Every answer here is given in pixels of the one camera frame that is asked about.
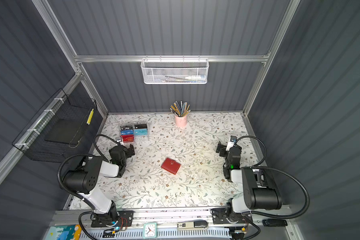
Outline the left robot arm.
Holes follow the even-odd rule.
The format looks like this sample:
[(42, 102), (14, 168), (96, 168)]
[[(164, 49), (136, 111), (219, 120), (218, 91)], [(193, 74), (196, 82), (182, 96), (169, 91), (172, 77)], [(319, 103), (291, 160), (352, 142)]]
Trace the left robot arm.
[[(135, 155), (133, 145), (129, 148), (117, 145), (109, 150), (111, 161), (106, 157), (91, 154), (76, 154), (66, 158), (59, 166), (57, 178), (60, 188), (84, 201), (92, 210), (93, 227), (113, 227), (119, 223), (126, 225), (120, 217), (116, 204), (97, 185), (100, 176), (121, 178), (126, 171), (127, 159)], [(82, 157), (74, 170), (62, 174), (64, 165), (71, 159)]]

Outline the clear acrylic card organizer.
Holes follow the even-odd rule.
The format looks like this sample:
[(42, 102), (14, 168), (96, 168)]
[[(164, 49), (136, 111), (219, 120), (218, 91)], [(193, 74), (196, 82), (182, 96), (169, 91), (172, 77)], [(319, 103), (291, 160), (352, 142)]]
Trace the clear acrylic card organizer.
[(149, 139), (147, 123), (124, 124), (120, 126), (120, 135), (123, 143), (133, 143)]

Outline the red leather card holder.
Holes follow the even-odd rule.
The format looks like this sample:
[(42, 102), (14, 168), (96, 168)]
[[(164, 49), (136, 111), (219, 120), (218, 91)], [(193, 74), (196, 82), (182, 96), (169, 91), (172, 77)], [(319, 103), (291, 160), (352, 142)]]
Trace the red leather card holder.
[(170, 158), (166, 158), (161, 165), (162, 169), (168, 171), (169, 173), (171, 173), (173, 175), (177, 174), (180, 167), (181, 167), (180, 163), (178, 163), (177, 161), (170, 159)]

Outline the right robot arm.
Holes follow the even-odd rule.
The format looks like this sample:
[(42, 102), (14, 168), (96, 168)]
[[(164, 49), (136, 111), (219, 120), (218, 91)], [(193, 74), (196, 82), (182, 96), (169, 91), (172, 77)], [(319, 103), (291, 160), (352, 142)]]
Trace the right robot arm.
[(233, 142), (223, 145), (218, 142), (216, 153), (225, 158), (223, 174), (227, 181), (240, 184), (243, 188), (241, 197), (231, 198), (224, 210), (213, 216), (219, 223), (245, 222), (245, 215), (250, 218), (250, 210), (279, 210), (282, 207), (282, 197), (270, 171), (241, 167), (242, 148)]

